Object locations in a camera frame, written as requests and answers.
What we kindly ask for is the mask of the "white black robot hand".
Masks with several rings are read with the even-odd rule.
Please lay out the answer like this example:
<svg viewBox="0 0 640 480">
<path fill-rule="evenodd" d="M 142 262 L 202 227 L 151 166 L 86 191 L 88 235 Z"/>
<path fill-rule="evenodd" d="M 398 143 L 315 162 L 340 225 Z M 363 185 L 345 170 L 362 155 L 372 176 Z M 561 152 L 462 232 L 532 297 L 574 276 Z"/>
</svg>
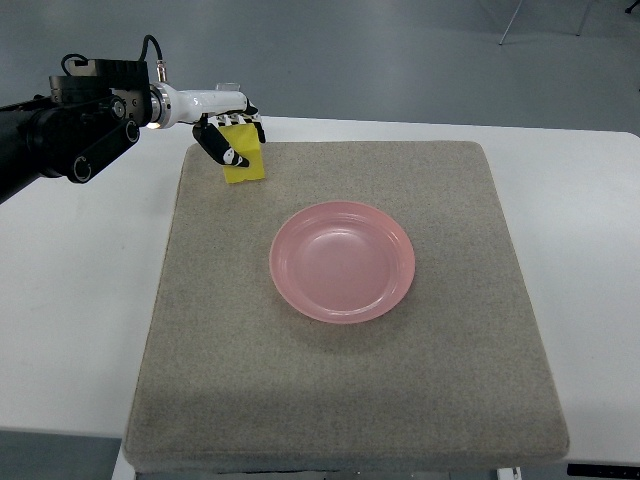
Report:
<svg viewBox="0 0 640 480">
<path fill-rule="evenodd" d="M 237 86 L 232 89 L 176 90 L 167 83 L 153 86 L 157 106 L 152 123 L 168 129 L 181 123 L 192 126 L 192 135 L 218 164 L 249 168 L 251 162 L 231 146 L 221 132 L 223 126 L 253 126 L 260 143 L 266 138 L 259 110 Z"/>
</svg>

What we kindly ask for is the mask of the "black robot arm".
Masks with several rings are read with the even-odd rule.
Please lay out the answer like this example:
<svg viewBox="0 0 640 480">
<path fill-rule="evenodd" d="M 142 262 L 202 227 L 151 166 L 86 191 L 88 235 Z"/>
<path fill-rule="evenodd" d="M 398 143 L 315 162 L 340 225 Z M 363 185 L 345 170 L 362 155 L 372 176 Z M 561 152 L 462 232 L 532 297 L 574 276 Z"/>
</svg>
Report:
<svg viewBox="0 0 640 480">
<path fill-rule="evenodd" d="M 162 50 L 147 35 L 135 61 L 65 55 L 48 96 L 1 108 L 2 201 L 39 178 L 90 181 L 138 142 L 142 127 L 160 120 L 146 63 L 150 47 L 164 81 Z"/>
</svg>

